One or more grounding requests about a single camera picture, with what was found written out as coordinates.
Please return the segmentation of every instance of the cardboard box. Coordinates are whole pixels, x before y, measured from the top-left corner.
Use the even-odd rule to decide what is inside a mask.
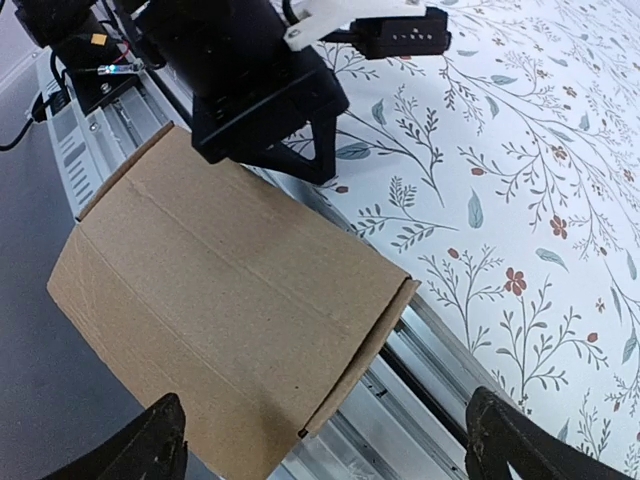
[[[180,396],[190,448],[264,479],[338,409],[417,282],[169,127],[83,211],[49,292],[145,406]]]

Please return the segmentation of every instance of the cardboard flap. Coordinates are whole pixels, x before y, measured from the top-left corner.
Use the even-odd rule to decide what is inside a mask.
[[[419,286],[420,282],[417,280],[409,278],[405,280],[398,290],[397,295],[393,297],[389,306],[380,316],[380,319],[376,322],[356,352],[347,369],[329,395],[327,395],[324,402],[322,402],[320,408],[313,414],[304,429],[305,431],[302,433],[317,434],[340,408],[340,405],[342,405],[347,396],[355,388],[367,368],[371,365],[371,362],[373,362],[375,356],[384,346],[387,338],[389,338],[389,335],[398,323],[398,320],[400,320],[402,312],[407,308],[407,304],[411,301]]]
[[[122,177],[126,175],[126,173],[133,167],[138,160],[142,158],[142,156],[147,153],[151,148],[155,146],[169,131],[173,128],[173,122],[169,122],[160,130],[158,130],[144,145],[138,148],[133,154],[125,160],[125,162],[120,165],[113,174],[107,178],[107,180],[100,185],[100,188],[93,196],[89,203],[85,205],[85,207],[80,211],[76,220],[81,222],[93,207],[98,204],[98,202],[104,197],[111,188],[120,181]]]

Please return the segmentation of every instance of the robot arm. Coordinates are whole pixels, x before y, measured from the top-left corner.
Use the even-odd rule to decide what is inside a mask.
[[[78,95],[85,114],[129,88],[116,80],[136,79],[139,62],[111,65],[119,52],[99,49],[97,58],[81,41],[106,33],[91,11],[96,0],[14,1],[23,26],[40,46],[52,46],[76,93],[89,98],[83,103]],[[112,1],[133,53],[152,59],[148,66],[166,62],[193,90],[192,143],[205,159],[230,158],[316,184],[335,175],[336,120],[349,102],[311,45],[350,43],[377,59],[440,55],[451,38],[446,13],[420,0],[305,0],[297,14],[289,12],[292,25],[269,0]],[[349,30],[339,30],[351,20]],[[105,81],[113,88],[101,91]],[[307,125],[312,159],[283,142]]]
[[[351,31],[356,48],[358,44],[376,41],[387,50],[367,58],[398,55],[425,55],[435,48],[442,54],[448,48],[441,25],[433,24],[438,13],[435,8],[425,8],[420,0],[304,0],[291,7],[285,0],[284,10],[292,24],[285,34],[285,41],[293,51],[300,51],[318,40],[330,39],[331,33],[354,21]]]

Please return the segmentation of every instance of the gray floor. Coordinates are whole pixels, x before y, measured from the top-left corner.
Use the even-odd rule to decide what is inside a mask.
[[[24,122],[35,71],[0,92],[0,143]],[[46,291],[73,227],[45,125],[0,153],[0,478],[36,479],[141,412]],[[190,479],[210,479],[190,461]]]

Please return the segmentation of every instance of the white patterned surface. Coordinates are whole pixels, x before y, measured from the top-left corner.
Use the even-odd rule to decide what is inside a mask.
[[[617,0],[439,6],[444,57],[319,47],[352,106],[317,192],[526,414],[635,477],[640,19]]]

